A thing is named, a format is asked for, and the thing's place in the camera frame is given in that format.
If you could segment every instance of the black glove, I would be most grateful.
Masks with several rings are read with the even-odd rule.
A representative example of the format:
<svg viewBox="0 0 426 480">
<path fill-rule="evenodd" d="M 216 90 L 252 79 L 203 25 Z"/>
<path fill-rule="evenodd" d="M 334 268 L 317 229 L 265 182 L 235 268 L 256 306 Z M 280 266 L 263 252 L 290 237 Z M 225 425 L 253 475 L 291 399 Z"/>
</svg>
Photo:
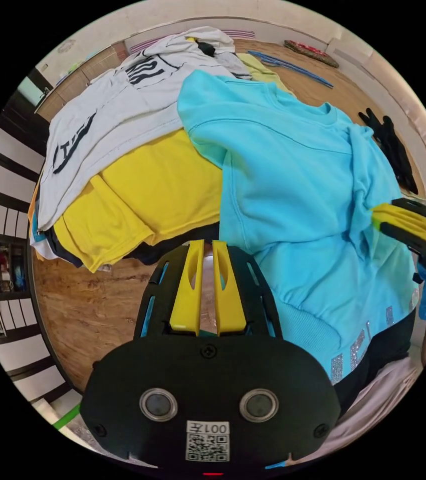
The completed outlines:
<svg viewBox="0 0 426 480">
<path fill-rule="evenodd" d="M 388 116 L 384 116 L 384 123 L 381 124 L 370 108 L 366 109 L 366 114 L 359 112 L 358 115 L 366 126 L 373 130 L 373 138 L 388 159 L 398 183 L 410 192 L 417 194 L 418 187 L 413 178 L 413 170 L 406 149 L 396 135 L 392 120 Z"/>
<path fill-rule="evenodd" d="M 385 144 L 390 151 L 390 157 L 395 159 L 396 169 L 399 172 L 401 182 L 410 192 L 418 194 L 418 186 L 413 177 L 413 169 L 411 168 L 408 154 L 401 140 L 396 135 L 394 123 L 388 116 L 383 117 L 383 122 Z"/>
<path fill-rule="evenodd" d="M 359 112 L 358 115 L 367 127 L 373 129 L 374 140 L 376 140 L 380 145 L 382 145 L 384 141 L 383 126 L 381 125 L 381 122 L 378 120 L 376 115 L 374 115 L 373 111 L 370 108 L 367 108 L 366 114 L 364 114 L 363 112 Z"/>
<path fill-rule="evenodd" d="M 214 57 L 215 53 L 215 48 L 213 45 L 210 45 L 209 43 L 206 43 L 205 41 L 196 41 L 198 44 L 199 49 L 205 54 L 208 55 L 209 57 Z"/>
</svg>

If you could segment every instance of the white t-shirt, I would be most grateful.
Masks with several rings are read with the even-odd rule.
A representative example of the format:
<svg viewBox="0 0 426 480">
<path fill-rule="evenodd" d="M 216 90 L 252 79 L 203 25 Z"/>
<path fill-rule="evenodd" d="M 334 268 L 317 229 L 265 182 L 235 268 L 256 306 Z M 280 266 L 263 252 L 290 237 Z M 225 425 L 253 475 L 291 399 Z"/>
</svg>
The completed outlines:
<svg viewBox="0 0 426 480">
<path fill-rule="evenodd" d="M 213 45 L 218 55 L 234 52 L 233 40 L 216 28 L 168 36 L 92 80 L 55 115 L 40 181 L 39 230 L 52 227 L 88 181 L 122 155 L 182 128 L 176 102 L 194 70 L 233 76 L 189 37 Z"/>
</svg>

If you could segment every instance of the yellow t-shirt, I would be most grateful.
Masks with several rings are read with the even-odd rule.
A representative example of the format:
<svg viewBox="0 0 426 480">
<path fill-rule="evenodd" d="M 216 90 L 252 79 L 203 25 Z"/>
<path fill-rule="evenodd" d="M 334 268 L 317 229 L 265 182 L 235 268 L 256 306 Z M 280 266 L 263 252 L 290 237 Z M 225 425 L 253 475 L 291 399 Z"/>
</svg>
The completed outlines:
<svg viewBox="0 0 426 480">
<path fill-rule="evenodd" d="M 141 242 L 156 245 L 219 221 L 222 171 L 182 129 L 95 175 L 54 224 L 61 245 L 92 272 Z"/>
<path fill-rule="evenodd" d="M 274 82 L 280 90 L 283 90 L 294 97 L 296 96 L 292 90 L 289 90 L 286 85 L 284 85 L 276 72 L 269 70 L 269 68 L 263 65 L 255 56 L 250 53 L 238 53 L 237 56 L 239 60 L 243 62 L 246 70 L 253 77 L 253 80 L 266 83 Z"/>
</svg>

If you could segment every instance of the window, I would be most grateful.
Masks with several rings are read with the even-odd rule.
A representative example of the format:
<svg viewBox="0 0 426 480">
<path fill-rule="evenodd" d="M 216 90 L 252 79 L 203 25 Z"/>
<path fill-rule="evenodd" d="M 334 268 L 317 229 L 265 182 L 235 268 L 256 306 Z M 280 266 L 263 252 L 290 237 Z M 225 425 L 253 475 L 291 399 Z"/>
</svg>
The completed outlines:
<svg viewBox="0 0 426 480">
<path fill-rule="evenodd" d="M 42 92 L 28 77 L 25 77 L 18 86 L 19 92 L 35 107 L 42 99 Z"/>
</svg>

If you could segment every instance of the qr code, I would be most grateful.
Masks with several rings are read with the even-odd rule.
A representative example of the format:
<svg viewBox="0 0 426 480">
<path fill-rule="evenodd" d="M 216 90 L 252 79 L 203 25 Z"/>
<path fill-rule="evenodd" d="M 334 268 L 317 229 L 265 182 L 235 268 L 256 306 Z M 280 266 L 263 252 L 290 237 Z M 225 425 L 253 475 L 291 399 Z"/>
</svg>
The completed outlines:
<svg viewBox="0 0 426 480">
<path fill-rule="evenodd" d="M 188 433 L 186 459 L 194 462 L 228 462 L 229 435 Z"/>
</svg>

